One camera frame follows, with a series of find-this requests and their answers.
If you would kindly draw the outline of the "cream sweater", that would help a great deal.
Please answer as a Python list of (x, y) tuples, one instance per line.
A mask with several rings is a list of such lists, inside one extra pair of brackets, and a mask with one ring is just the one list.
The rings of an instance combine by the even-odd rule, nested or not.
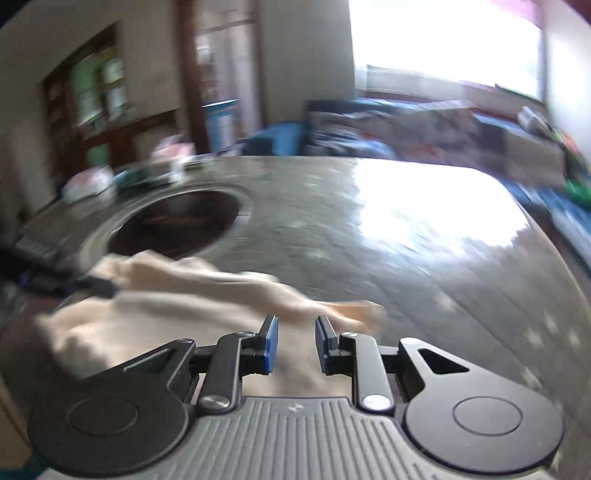
[(112, 299), (76, 300), (35, 324), (56, 362), (87, 378), (179, 338), (213, 345), (224, 334), (259, 330), (264, 318), (280, 319), (276, 366), (267, 376), (245, 378), (255, 396), (346, 396), (349, 381), (322, 374), (315, 350), (315, 318), (337, 332), (376, 335), (387, 318), (367, 301), (311, 300), (273, 276), (228, 273), (198, 257), (171, 260), (152, 251), (131, 257), (109, 254), (92, 274), (120, 290)]

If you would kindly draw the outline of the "plastic bag with tissues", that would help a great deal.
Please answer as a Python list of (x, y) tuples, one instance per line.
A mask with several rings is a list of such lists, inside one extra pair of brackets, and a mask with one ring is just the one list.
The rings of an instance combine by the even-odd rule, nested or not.
[(102, 193), (113, 184), (109, 166), (92, 167), (71, 177), (61, 189), (62, 199), (73, 204)]

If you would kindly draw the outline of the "quilted grey star table cover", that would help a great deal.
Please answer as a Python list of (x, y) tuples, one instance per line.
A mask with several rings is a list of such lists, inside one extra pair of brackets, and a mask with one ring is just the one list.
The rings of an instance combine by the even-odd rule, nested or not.
[(377, 159), (222, 158), (178, 186), (56, 203), (24, 232), (88, 268), (130, 214), (198, 190), (242, 201), (204, 259), (317, 300), (379, 303), (383, 342), (421, 338), (541, 391), (566, 417), (556, 475), (589, 476), (590, 306), (539, 219), (495, 178)]

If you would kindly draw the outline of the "black round induction cooktop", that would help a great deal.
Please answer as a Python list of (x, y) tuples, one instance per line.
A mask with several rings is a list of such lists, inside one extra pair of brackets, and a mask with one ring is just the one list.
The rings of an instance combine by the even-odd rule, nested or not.
[(228, 192), (174, 194), (131, 214), (109, 236), (108, 251), (132, 256), (151, 250), (180, 259), (221, 239), (239, 213), (238, 198)]

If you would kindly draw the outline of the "dark wooden display cabinet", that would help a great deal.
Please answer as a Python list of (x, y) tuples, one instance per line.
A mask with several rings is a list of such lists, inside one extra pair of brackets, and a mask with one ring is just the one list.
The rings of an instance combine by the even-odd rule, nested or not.
[(117, 24), (62, 61), (42, 89), (52, 172), (60, 178), (89, 167), (130, 164), (148, 155), (151, 141), (178, 131), (174, 109), (144, 114), (129, 102)]

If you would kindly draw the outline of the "pink tissue pack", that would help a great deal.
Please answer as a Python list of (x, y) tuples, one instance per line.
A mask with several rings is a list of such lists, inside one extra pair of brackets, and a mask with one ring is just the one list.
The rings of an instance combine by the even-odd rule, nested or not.
[(185, 142), (181, 134), (163, 138), (152, 150), (150, 160), (153, 162), (178, 162), (184, 164), (195, 156), (192, 142)]

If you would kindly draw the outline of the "blue white cabinet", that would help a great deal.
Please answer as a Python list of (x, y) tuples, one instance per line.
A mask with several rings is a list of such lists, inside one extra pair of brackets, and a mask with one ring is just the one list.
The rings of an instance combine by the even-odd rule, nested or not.
[(217, 154), (235, 145), (240, 120), (239, 100), (232, 98), (207, 103), (204, 114), (211, 151)]

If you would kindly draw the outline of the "blue sofa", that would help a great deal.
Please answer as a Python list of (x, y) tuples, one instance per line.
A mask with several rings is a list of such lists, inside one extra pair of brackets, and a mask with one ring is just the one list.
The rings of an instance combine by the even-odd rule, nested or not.
[(300, 121), (258, 131), (248, 156), (366, 157), (473, 168), (499, 179), (532, 214), (548, 217), (584, 259), (590, 208), (568, 196), (566, 181), (590, 176), (567, 146), (519, 123), (478, 112), (467, 100), (400, 102), (310, 100)]

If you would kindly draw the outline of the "green bowl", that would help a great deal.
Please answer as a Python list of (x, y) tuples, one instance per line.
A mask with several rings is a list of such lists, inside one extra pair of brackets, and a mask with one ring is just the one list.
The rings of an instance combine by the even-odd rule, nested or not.
[(589, 209), (591, 207), (590, 181), (569, 179), (566, 181), (569, 198), (577, 205)]

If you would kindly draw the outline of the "window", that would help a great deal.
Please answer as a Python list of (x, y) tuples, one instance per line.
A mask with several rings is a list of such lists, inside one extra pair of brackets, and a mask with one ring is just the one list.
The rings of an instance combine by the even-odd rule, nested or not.
[(358, 89), (442, 97), (473, 87), (543, 98), (537, 1), (352, 1), (349, 18)]

